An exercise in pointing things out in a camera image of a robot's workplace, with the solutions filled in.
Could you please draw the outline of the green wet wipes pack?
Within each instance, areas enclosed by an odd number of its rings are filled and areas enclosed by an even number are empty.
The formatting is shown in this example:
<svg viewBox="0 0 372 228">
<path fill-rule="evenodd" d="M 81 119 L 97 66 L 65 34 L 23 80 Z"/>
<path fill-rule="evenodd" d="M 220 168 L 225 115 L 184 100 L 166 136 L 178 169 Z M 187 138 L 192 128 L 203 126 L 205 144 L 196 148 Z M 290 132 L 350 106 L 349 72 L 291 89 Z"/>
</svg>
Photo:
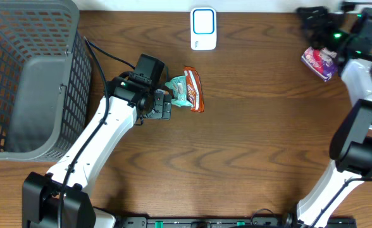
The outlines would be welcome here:
<svg viewBox="0 0 372 228">
<path fill-rule="evenodd" d="M 165 86 L 173 92 L 171 103 L 178 107 L 192 106 L 187 99 L 187 82 L 186 76 L 178 76 L 165 83 Z"/>
</svg>

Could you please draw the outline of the purple snack bag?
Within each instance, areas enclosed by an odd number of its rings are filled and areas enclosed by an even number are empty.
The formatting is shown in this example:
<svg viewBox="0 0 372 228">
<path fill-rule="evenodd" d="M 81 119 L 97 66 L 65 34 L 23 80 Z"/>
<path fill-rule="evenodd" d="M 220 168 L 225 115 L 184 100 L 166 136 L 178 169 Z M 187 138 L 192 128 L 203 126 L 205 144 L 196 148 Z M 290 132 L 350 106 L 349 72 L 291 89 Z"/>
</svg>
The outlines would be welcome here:
<svg viewBox="0 0 372 228">
<path fill-rule="evenodd" d="M 324 82 L 332 79 L 337 72 L 335 58 L 337 53 L 327 48 L 314 49 L 308 47 L 301 56 L 302 62 Z"/>
</svg>

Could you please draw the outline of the red-brown snack bar wrapper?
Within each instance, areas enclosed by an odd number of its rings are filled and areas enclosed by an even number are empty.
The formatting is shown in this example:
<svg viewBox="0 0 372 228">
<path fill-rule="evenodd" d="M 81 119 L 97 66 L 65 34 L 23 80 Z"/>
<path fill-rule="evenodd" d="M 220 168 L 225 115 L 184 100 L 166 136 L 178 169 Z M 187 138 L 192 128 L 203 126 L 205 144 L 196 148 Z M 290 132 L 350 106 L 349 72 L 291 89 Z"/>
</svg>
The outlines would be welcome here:
<svg viewBox="0 0 372 228">
<path fill-rule="evenodd" d="M 191 110 L 202 113 L 204 111 L 204 98 L 202 85 L 197 70 L 191 66 L 183 68 L 187 84 L 187 99 L 192 104 Z"/>
</svg>

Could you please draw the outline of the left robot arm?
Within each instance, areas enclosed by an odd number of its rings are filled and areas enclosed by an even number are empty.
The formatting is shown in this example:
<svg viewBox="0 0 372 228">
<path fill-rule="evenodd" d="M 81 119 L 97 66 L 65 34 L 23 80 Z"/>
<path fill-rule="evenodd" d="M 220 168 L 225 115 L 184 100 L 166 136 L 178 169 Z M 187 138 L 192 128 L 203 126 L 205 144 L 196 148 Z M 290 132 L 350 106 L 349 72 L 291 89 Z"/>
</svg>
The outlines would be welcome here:
<svg viewBox="0 0 372 228">
<path fill-rule="evenodd" d="M 113 213 L 90 201 L 101 169 L 136 121 L 170 119 L 160 73 L 124 72 L 104 84 L 97 111 L 73 146 L 46 174 L 31 172 L 22 189 L 23 227 L 116 227 Z"/>
</svg>

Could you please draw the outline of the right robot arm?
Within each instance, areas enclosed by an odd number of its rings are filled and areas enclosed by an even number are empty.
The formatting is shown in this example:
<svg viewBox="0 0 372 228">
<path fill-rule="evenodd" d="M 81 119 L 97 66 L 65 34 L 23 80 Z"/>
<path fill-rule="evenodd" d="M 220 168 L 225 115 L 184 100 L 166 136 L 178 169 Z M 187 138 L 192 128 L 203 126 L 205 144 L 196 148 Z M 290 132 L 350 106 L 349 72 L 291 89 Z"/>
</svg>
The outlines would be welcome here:
<svg viewBox="0 0 372 228">
<path fill-rule="evenodd" d="M 330 216 L 357 186 L 372 182 L 372 3 L 365 3 L 352 28 L 341 29 L 357 2 L 297 8 L 309 48 L 302 61 L 323 80 L 334 73 L 345 84 L 352 108 L 334 136 L 330 162 L 311 192 L 284 220 L 285 227 L 328 227 Z"/>
</svg>

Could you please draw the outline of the white barcode scanner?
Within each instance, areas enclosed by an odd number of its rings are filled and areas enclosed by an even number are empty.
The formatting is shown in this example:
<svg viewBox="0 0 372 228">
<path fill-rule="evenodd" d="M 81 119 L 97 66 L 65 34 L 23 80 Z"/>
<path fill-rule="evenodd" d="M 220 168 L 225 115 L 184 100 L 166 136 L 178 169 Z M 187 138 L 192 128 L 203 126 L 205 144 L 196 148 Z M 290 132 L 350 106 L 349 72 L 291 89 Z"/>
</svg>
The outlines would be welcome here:
<svg viewBox="0 0 372 228">
<path fill-rule="evenodd" d="M 216 11 L 210 7 L 194 8 L 190 12 L 190 46 L 194 51 L 210 51 L 216 48 Z"/>
</svg>

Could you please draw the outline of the grey plastic mesh basket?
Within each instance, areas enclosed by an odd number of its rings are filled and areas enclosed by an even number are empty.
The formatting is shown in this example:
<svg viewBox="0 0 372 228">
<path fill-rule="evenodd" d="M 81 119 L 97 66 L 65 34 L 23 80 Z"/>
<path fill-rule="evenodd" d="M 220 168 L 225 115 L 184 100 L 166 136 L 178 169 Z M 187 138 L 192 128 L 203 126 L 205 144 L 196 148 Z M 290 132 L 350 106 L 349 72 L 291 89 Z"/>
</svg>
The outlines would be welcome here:
<svg viewBox="0 0 372 228">
<path fill-rule="evenodd" d="M 92 68 L 73 1 L 0 1 L 0 160 L 55 162 L 85 127 Z"/>
</svg>

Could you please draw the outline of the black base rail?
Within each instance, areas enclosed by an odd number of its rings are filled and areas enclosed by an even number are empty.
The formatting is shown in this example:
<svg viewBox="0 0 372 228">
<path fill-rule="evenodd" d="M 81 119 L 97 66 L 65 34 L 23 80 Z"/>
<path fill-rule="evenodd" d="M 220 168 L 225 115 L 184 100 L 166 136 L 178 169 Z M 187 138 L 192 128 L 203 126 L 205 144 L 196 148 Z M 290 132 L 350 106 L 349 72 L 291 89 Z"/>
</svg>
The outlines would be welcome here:
<svg viewBox="0 0 372 228">
<path fill-rule="evenodd" d="M 280 218 L 119 218 L 118 228 L 228 228 L 228 227 L 284 227 Z"/>
</svg>

